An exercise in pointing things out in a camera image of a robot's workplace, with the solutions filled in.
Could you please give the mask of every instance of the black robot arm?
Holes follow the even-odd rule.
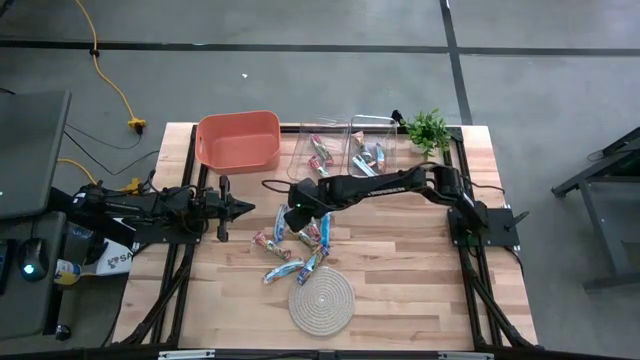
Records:
[[[218,239],[225,242],[226,223],[255,208],[234,199],[229,188],[226,176],[220,177],[220,191],[188,185],[154,188],[142,195],[109,190],[98,182],[83,186],[73,197],[54,191],[50,210],[63,211],[70,221],[129,248],[133,243],[199,242],[210,219],[219,220]]]
[[[465,217],[469,228],[486,227],[486,206],[465,194],[460,172],[434,163],[365,178],[331,176],[318,180],[317,185],[309,178],[304,179],[290,185],[288,205],[291,210],[284,218],[291,230],[299,231],[312,217],[321,218],[328,212],[347,209],[365,198],[403,192],[419,193],[435,204],[456,208]]]

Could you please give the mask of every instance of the black cable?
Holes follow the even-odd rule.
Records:
[[[516,261],[518,262],[518,265],[520,265],[520,272],[522,273],[522,276],[524,276],[524,266],[522,266],[522,260],[520,260],[520,255],[518,255],[518,253],[515,250],[513,250],[512,248],[510,248],[509,246],[505,246],[504,248],[505,248],[505,250],[510,252],[513,255],[513,257],[516,258]]]
[[[479,188],[479,189],[495,189],[495,190],[499,190],[501,191],[503,194],[505,193],[504,189],[499,187],[499,186],[493,186],[493,185],[478,185],[476,183],[474,183],[473,181],[471,181],[471,178],[465,175],[462,175],[462,178],[465,179],[466,181],[469,182],[469,184]]]
[[[69,140],[71,140],[74,144],[76,144],[76,146],[82,150],[83,153],[85,153],[85,155],[87,155],[91,160],[93,160],[96,164],[98,164],[101,168],[103,168],[106,172],[108,172],[111,176],[117,176],[122,174],[123,172],[125,172],[126,170],[128,170],[130,167],[132,167],[133,165],[139,163],[140,161],[148,158],[149,156],[159,153],[160,150],[154,150],[151,151],[143,156],[141,156],[140,158],[138,158],[137,160],[135,160],[134,162],[132,162],[131,164],[125,166],[123,169],[121,169],[120,171],[116,171],[113,172],[111,170],[109,170],[106,166],[102,165],[102,163],[100,161],[98,161],[95,157],[93,157],[93,155],[89,154],[89,152],[87,150],[85,150],[82,145],[80,145],[73,137],[71,137],[71,135],[69,135],[68,132],[64,132],[65,135],[67,135],[67,137],[69,138]]]
[[[36,233],[36,227],[37,227],[36,224],[37,223],[38,223],[37,217],[34,217],[33,220],[31,221],[31,232],[29,233],[29,238],[30,239],[33,239],[35,237],[34,235]]]
[[[86,132],[78,129],[77,127],[75,127],[75,126],[73,126],[71,124],[66,124],[66,125],[68,127],[72,128],[73,130],[79,132],[80,134],[82,134],[82,135],[84,135],[84,136],[86,136],[86,137],[88,137],[88,138],[90,138],[90,139],[92,139],[92,140],[94,140],[96,142],[99,142],[102,145],[108,146],[108,147],[113,148],[113,149],[118,149],[118,150],[130,150],[130,149],[133,149],[134,147],[138,146],[138,144],[140,144],[140,140],[142,140],[142,135],[138,135],[138,140],[133,145],[126,146],[126,147],[117,146],[117,145],[109,144],[108,142],[105,142],[103,140],[100,140],[100,139],[96,138],[95,136],[93,136],[91,134],[87,134]]]
[[[267,185],[267,184],[270,184],[270,183],[285,184],[285,185],[289,185],[290,187],[294,185],[293,183],[290,183],[290,182],[284,181],[284,180],[262,180],[262,182],[261,182],[262,186],[266,187],[267,189],[269,189],[271,191],[275,191],[275,192],[280,193],[280,194],[288,194],[289,190],[279,190],[279,189],[276,189],[274,187],[271,187],[271,186]]]
[[[151,188],[151,190],[153,190],[154,192],[160,194],[160,190],[156,189],[156,187],[153,186],[153,177],[155,175],[156,175],[156,170],[155,169],[149,171],[149,175],[147,176],[147,183],[149,184],[149,187]]]

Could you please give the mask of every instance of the round coaster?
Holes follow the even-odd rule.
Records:
[[[289,313],[298,327],[311,335],[329,336],[344,328],[355,309],[355,295],[340,272],[321,266],[304,286],[294,282]]]

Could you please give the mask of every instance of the concrete floor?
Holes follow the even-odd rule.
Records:
[[[105,41],[447,45],[438,0],[84,3]],[[634,0],[450,0],[450,6],[460,46],[640,47]],[[70,0],[17,1],[0,19],[0,36],[90,39]],[[461,123],[447,54],[103,51],[100,61],[150,123],[131,151],[76,136],[114,170],[157,149],[166,122],[214,113],[269,109],[297,122],[439,107],[449,123]],[[583,281],[607,274],[605,256],[578,194],[557,200],[549,189],[588,166],[588,153],[638,126],[640,58],[462,56],[461,64],[473,123],[490,127],[507,199],[516,211],[531,211],[519,233],[540,344],[637,357],[640,288],[584,293]],[[70,90],[70,123],[122,146],[135,141],[124,106],[94,73],[86,50],[0,49],[0,87]],[[156,160],[112,177],[67,139],[61,157],[77,159],[112,187],[146,176]],[[84,183],[77,169],[57,169],[61,189]],[[99,345],[124,281],[86,279],[65,295],[63,318],[76,332],[68,342],[6,341],[0,353]]]

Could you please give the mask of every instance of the green plant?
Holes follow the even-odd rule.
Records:
[[[418,145],[425,157],[433,156],[433,150],[436,147],[443,151],[449,149],[451,136],[439,111],[439,109],[433,109],[427,114],[421,111],[412,123],[401,121],[407,128],[409,138]]]

